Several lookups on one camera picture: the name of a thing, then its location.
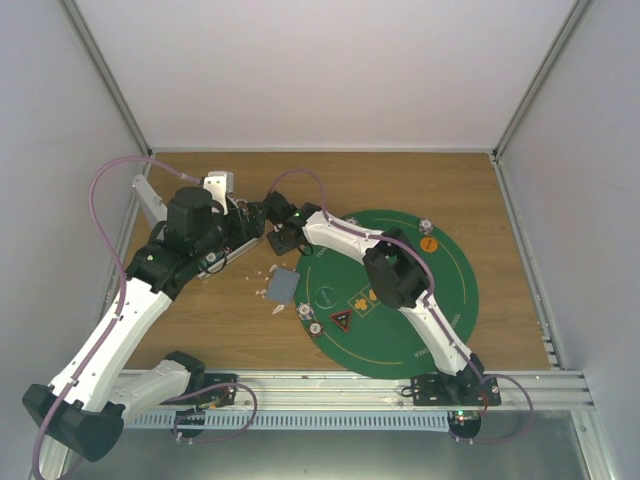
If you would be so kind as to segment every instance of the wooden surface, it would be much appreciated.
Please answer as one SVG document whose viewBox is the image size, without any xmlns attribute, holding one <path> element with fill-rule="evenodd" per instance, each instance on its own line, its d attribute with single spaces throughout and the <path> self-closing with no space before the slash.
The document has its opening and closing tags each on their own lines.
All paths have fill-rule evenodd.
<svg viewBox="0 0 640 480">
<path fill-rule="evenodd" d="M 232 171 L 235 195 L 253 201 L 264 198 L 280 172 L 307 167 L 321 175 L 328 209 L 336 215 L 386 208 L 428 216 L 460 245 L 476 273 L 480 313 L 469 346 L 485 367 L 549 368 L 525 273 L 486 155 L 175 153 L 158 159 L 197 177 L 210 170 Z M 158 168 L 151 172 L 151 184 L 167 202 L 184 185 Z M 278 190 L 297 205 L 320 201 L 317 185 L 304 175 L 284 179 Z M 140 214 L 129 258 L 149 232 Z M 275 304 L 255 295 L 267 288 L 271 265 L 286 263 L 293 269 L 298 255 L 276 257 L 264 239 L 220 275 L 193 280 L 151 327 L 128 366 L 149 368 L 180 349 L 209 368 L 340 369 L 309 340 L 293 305 L 272 315 Z"/>
</svg>

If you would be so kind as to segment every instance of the orange circle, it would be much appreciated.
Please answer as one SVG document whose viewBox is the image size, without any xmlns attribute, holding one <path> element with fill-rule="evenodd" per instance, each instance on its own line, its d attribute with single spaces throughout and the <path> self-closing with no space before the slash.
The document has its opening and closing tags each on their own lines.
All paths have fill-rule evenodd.
<svg viewBox="0 0 640 480">
<path fill-rule="evenodd" d="M 438 249 L 438 241 L 433 237 L 424 237 L 420 240 L 420 248 L 427 253 L 433 253 Z"/>
</svg>

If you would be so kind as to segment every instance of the white wall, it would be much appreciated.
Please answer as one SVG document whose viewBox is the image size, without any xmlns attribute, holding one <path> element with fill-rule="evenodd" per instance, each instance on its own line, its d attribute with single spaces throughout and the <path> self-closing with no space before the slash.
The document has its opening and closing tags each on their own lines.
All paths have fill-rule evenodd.
<svg viewBox="0 0 640 480">
<path fill-rule="evenodd" d="M 0 477 L 19 479 L 36 432 L 22 395 L 66 365 L 97 320 L 109 258 L 89 181 L 136 148 L 57 2 L 0 2 L 0 105 Z M 113 237 L 131 175 L 114 172 L 97 195 Z"/>
<path fill-rule="evenodd" d="M 568 367 L 625 479 L 640 468 L 638 25 L 640 2 L 597 1 L 504 157 Z"/>
<path fill-rule="evenodd" d="M 572 0 L 79 0 L 155 148 L 493 148 Z"/>
</svg>

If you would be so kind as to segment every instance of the green mat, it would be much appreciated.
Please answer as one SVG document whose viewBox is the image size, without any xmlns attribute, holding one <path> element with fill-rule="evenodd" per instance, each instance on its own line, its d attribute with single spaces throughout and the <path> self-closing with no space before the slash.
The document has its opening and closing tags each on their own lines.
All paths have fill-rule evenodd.
<svg viewBox="0 0 640 480">
<path fill-rule="evenodd" d="M 435 296 L 447 320 L 466 342 L 478 316 L 478 285 L 462 250 L 437 227 L 429 236 L 418 231 L 417 217 L 390 210 L 348 215 L 359 225 L 402 229 L 433 271 Z M 381 304 L 371 290 L 364 267 L 339 253 L 316 247 L 301 257 L 296 305 L 309 303 L 322 327 L 315 344 L 345 368 L 373 378 L 409 378 L 435 369 L 433 357 L 411 324 L 397 310 Z"/>
</svg>

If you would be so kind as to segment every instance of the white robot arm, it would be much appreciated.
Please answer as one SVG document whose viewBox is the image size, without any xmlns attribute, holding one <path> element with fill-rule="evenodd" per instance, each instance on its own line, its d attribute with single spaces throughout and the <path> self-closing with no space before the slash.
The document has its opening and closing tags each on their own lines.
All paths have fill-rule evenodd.
<svg viewBox="0 0 640 480">
<path fill-rule="evenodd" d="M 482 373 L 484 367 L 446 321 L 429 290 L 428 275 L 407 252 L 412 250 L 417 255 L 401 230 L 362 228 L 317 205 L 305 204 L 298 209 L 278 192 L 271 192 L 265 202 L 269 205 L 268 219 L 277 226 L 267 235 L 277 254 L 311 244 L 330 248 L 362 264 L 378 300 L 399 310 L 429 348 L 451 400 L 457 403 L 476 393 L 476 371 Z"/>
<path fill-rule="evenodd" d="M 204 386 L 198 384 L 204 377 L 204 365 L 181 352 L 170 354 L 127 383 L 116 384 L 116 380 L 149 327 L 182 288 L 195 277 L 224 268 L 255 245 L 264 231 L 262 202 L 247 204 L 240 211 L 229 197 L 233 189 L 230 172 L 210 172 L 201 187 L 178 190 L 168 206 L 143 177 L 136 177 L 133 186 L 149 223 L 160 228 L 154 228 L 149 243 L 136 252 L 127 268 L 127 296 L 118 320 L 112 324 L 119 295 L 69 364 L 48 385 L 31 385 L 22 399 L 41 425 L 54 401 L 71 384 L 47 433 L 89 461 L 108 453 L 124 424 L 139 414 L 180 396 L 189 386 Z M 232 208 L 233 214 L 227 215 Z M 73 380 L 107 328 L 110 331 L 103 343 Z"/>
</svg>

